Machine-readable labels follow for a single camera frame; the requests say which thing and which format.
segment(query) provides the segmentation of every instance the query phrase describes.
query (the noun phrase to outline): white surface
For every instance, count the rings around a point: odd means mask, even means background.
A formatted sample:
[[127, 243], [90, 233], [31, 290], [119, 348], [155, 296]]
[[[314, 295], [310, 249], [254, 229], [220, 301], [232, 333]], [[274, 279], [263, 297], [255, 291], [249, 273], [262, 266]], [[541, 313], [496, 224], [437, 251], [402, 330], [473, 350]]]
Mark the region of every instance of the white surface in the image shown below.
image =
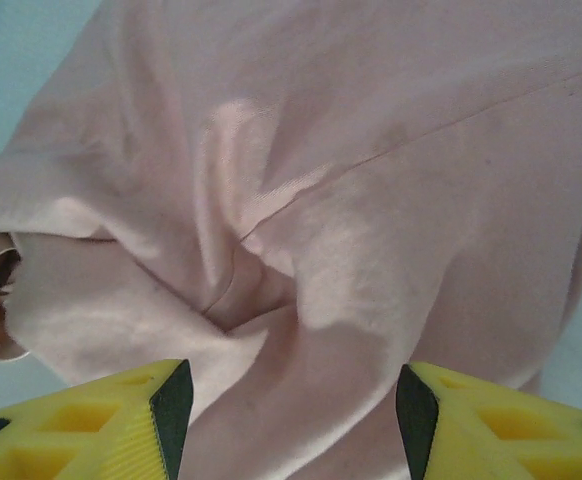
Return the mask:
[[[0, 149], [97, 3], [0, 0]], [[0, 365], [0, 407], [61, 387], [30, 356]], [[543, 390], [549, 398], [582, 408], [582, 305], [551, 358]]]

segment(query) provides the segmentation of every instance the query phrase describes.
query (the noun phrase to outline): yellow plastic object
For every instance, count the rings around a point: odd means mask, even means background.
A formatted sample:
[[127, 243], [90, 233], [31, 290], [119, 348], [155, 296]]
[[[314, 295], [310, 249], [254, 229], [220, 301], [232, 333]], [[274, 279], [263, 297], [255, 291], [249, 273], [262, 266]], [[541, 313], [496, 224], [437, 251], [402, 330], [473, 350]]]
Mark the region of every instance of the yellow plastic object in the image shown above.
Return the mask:
[[582, 410], [413, 363], [397, 413], [413, 480], [582, 480]]
[[175, 480], [193, 402], [165, 360], [0, 410], [0, 480]]

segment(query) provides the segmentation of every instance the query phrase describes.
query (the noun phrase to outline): crumpled fabric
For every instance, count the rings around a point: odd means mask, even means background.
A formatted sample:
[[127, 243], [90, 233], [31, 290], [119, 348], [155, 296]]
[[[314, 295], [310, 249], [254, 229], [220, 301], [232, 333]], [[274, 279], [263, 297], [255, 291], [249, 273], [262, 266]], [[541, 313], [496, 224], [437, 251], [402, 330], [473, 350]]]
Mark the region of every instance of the crumpled fabric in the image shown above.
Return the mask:
[[400, 367], [532, 385], [582, 290], [582, 2], [110, 0], [0, 155], [7, 328], [188, 358], [181, 478], [408, 478]]

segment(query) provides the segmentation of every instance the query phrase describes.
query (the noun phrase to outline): seam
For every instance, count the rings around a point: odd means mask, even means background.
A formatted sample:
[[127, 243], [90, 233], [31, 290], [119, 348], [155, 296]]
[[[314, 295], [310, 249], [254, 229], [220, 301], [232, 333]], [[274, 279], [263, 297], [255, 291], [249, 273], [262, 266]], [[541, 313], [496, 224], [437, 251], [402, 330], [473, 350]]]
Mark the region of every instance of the seam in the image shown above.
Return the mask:
[[499, 107], [499, 106], [504, 105], [506, 103], [513, 102], [515, 100], [518, 100], [520, 98], [526, 97], [528, 95], [532, 95], [532, 94], [537, 93], [537, 92], [540, 92], [542, 90], [546, 90], [546, 89], [551, 88], [551, 87], [554, 87], [556, 85], [560, 85], [560, 84], [563, 84], [563, 83], [567, 83], [567, 82], [570, 82], [570, 81], [572, 81], [574, 79], [581, 78], [581, 77], [582, 77], [582, 73], [578, 73], [576, 75], [572, 75], [570, 77], [566, 77], [566, 78], [563, 78], [563, 79], [558, 80], [558, 81], [555, 81], [555, 82], [549, 82], [549, 83], [545, 83], [545, 84], [543, 84], [543, 85], [541, 85], [539, 87], [530, 88], [526, 92], [523, 92], [523, 93], [520, 93], [520, 94], [517, 94], [517, 95], [513, 95], [513, 96], [508, 97], [508, 98], [505, 98], [505, 99], [502, 99], [502, 100], [500, 100], [500, 101], [498, 101], [496, 103], [492, 103], [489, 106], [483, 107], [483, 108], [479, 109], [478, 111], [476, 111], [474, 113], [471, 113], [469, 115], [466, 115], [466, 116], [464, 116], [464, 117], [462, 117], [462, 118], [460, 118], [458, 120], [453, 120], [451, 122], [448, 122], [448, 123], [445, 123], [443, 125], [440, 125], [439, 127], [436, 127], [436, 128], [434, 128], [432, 130], [429, 130], [428, 132], [423, 133], [422, 135], [419, 135], [419, 136], [417, 136], [417, 137], [409, 140], [408, 142], [404, 143], [403, 145], [399, 145], [397, 147], [391, 147], [391, 148], [385, 150], [384, 152], [379, 153], [377, 155], [373, 155], [372, 157], [369, 157], [366, 160], [362, 160], [362, 161], [356, 163], [355, 165], [350, 165], [348, 167], [345, 167], [342, 171], [338, 172], [333, 177], [328, 178], [326, 180], [323, 180], [322, 182], [318, 182], [316, 185], [313, 185], [311, 187], [308, 187], [308, 188], [305, 188], [303, 190], [300, 190], [298, 193], [296, 193], [294, 195], [294, 197], [286, 205], [284, 205], [283, 207], [279, 208], [278, 210], [276, 210], [272, 214], [264, 217], [262, 220], [258, 221], [253, 226], [253, 228], [251, 228], [251, 230], [249, 230], [246, 234], [244, 234], [240, 238], [239, 241], [240, 241], [240, 243], [244, 242], [250, 235], [253, 234], [254, 231], [256, 231], [258, 228], [262, 227], [264, 224], [266, 224], [267, 222], [269, 222], [271, 219], [273, 219], [279, 213], [283, 212], [284, 210], [286, 210], [287, 208], [289, 208], [290, 206], [292, 206], [294, 203], [296, 203], [298, 200], [300, 200], [301, 198], [305, 197], [309, 193], [314, 192], [314, 191], [319, 190], [319, 189], [322, 189], [322, 188], [330, 185], [331, 183], [333, 183], [333, 182], [337, 181], [338, 179], [342, 178], [344, 175], [346, 175], [348, 173], [351, 173], [353, 170], [355, 170], [358, 167], [361, 167], [361, 166], [366, 165], [366, 164], [368, 164], [370, 162], [373, 162], [374, 160], [377, 160], [379, 158], [382, 158], [382, 157], [384, 157], [384, 156], [386, 156], [386, 155], [388, 155], [390, 153], [394, 153], [396, 151], [399, 151], [400, 149], [405, 148], [408, 145], [411, 145], [413, 142], [416, 142], [418, 140], [421, 140], [423, 138], [426, 138], [429, 135], [432, 135], [432, 134], [437, 133], [437, 132], [439, 132], [441, 130], [444, 130], [445, 128], [449, 128], [449, 127], [451, 127], [453, 125], [456, 125], [458, 123], [464, 122], [465, 120], [469, 120], [470, 118], [477, 117], [478, 115], [481, 115], [484, 112], [487, 112], [488, 110], [491, 110], [492, 108]]

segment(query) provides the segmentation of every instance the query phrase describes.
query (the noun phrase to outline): pink garment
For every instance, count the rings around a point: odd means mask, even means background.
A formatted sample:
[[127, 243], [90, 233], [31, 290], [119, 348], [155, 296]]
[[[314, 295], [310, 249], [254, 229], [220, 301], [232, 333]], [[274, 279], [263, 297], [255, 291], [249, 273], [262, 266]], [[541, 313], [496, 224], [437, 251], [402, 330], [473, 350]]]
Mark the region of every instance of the pink garment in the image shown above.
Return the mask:
[[182, 478], [408, 478], [401, 365], [520, 387], [581, 290], [582, 1], [106, 1], [0, 233], [68, 381], [191, 360]]

